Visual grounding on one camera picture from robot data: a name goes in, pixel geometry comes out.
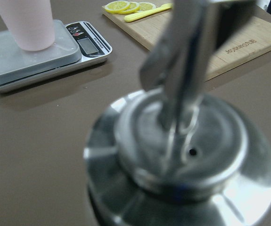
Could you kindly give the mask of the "pink paper cup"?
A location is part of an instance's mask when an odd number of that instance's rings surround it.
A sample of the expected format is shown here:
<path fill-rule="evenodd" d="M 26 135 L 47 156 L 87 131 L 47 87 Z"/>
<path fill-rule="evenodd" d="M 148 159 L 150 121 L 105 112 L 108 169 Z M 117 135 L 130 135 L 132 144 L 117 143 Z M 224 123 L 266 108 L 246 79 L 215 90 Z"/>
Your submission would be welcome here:
<path fill-rule="evenodd" d="M 0 0 L 0 16 L 23 50 L 43 50 L 55 41 L 49 0 Z"/>

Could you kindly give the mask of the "digital kitchen scale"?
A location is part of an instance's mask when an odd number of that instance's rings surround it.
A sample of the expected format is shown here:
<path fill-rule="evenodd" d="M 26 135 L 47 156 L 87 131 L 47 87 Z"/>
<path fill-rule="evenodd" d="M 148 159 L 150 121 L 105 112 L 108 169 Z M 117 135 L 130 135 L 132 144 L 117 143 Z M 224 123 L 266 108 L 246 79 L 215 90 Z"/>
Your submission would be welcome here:
<path fill-rule="evenodd" d="M 106 61 L 112 47 L 87 21 L 54 20 L 55 41 L 40 51 L 22 50 L 9 31 L 0 32 L 0 92 L 9 92 Z"/>

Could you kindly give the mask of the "yellow plastic knife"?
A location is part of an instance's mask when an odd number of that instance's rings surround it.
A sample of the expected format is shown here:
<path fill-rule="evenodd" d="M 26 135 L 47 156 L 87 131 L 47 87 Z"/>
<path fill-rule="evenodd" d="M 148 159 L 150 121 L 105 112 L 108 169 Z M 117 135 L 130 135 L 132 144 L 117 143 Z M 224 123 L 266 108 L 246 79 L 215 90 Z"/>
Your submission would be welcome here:
<path fill-rule="evenodd" d="M 150 10 L 127 15 L 124 17 L 124 21 L 127 23 L 130 23 L 130 22 L 145 18 L 147 16 L 156 14 L 156 13 L 166 11 L 168 9 L 171 9 L 172 7 L 173 7 L 173 3 L 166 3 L 166 4 L 163 4 L 160 7 L 157 7 L 155 9 L 150 9 Z"/>

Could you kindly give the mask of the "lemon slice middle of three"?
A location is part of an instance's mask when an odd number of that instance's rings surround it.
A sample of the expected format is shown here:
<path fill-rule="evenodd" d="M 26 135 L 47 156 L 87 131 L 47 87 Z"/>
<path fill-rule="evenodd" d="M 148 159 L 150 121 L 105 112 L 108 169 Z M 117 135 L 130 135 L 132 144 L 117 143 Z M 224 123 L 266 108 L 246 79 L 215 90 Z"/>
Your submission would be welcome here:
<path fill-rule="evenodd" d="M 138 2 L 130 2 L 128 8 L 121 13 L 123 14 L 128 14 L 128 13 L 133 13 L 136 12 L 140 8 L 140 4 Z"/>

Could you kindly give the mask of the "lemon slice of three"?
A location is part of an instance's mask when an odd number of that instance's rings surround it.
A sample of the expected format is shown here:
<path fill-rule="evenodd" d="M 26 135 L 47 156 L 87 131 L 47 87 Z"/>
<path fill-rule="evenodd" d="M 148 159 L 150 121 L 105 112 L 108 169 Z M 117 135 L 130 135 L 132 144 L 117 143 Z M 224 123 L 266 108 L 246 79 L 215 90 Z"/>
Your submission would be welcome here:
<path fill-rule="evenodd" d="M 140 4 L 138 2 L 130 2 L 128 8 L 121 13 L 123 14 L 128 14 L 128 13 L 133 13 L 136 12 L 140 8 Z"/>
<path fill-rule="evenodd" d="M 129 8 L 130 2 L 126 0 L 112 1 L 104 6 L 104 10 L 112 14 L 125 14 L 125 11 Z"/>

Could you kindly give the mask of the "lemon slice lowest of three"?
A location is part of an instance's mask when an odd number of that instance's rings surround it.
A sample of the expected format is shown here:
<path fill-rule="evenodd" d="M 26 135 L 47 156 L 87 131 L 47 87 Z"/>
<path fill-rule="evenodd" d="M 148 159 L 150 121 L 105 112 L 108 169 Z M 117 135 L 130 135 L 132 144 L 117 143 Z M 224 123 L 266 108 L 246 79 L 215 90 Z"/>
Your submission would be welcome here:
<path fill-rule="evenodd" d="M 151 2 L 139 2 L 139 8 L 137 12 L 143 12 L 151 9 L 155 9 L 156 5 Z"/>

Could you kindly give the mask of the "lemon slice upper of three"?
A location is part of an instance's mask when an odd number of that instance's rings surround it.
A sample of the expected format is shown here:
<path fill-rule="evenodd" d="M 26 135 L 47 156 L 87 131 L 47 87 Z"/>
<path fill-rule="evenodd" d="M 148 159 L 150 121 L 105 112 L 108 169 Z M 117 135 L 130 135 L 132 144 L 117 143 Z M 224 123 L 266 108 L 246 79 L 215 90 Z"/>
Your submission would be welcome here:
<path fill-rule="evenodd" d="M 104 10 L 112 14 L 125 14 L 125 11 L 129 8 L 130 2 L 126 0 L 112 1 L 104 6 Z"/>

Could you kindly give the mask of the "wooden cutting board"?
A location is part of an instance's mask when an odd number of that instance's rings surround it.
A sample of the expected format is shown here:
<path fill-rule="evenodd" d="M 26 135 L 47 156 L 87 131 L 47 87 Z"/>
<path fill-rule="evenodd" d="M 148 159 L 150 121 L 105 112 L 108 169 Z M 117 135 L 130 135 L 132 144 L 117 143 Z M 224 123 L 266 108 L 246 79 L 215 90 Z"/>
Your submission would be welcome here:
<path fill-rule="evenodd" d="M 271 50 L 271 23 L 254 16 L 252 0 L 167 3 L 173 7 L 130 23 L 130 14 L 104 10 L 150 50 L 140 70 L 144 89 L 208 80 Z"/>

